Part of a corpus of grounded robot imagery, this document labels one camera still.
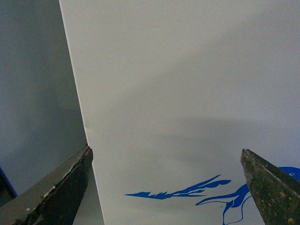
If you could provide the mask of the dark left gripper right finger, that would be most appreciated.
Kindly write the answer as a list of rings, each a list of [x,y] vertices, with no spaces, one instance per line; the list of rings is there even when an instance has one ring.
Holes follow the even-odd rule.
[[[240,157],[247,186],[266,225],[300,223],[300,181],[249,149]]]

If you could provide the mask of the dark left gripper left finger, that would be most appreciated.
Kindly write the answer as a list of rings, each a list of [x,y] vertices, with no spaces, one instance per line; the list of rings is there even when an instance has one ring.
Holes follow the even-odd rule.
[[[0,209],[2,225],[71,225],[85,194],[93,152],[77,154]]]

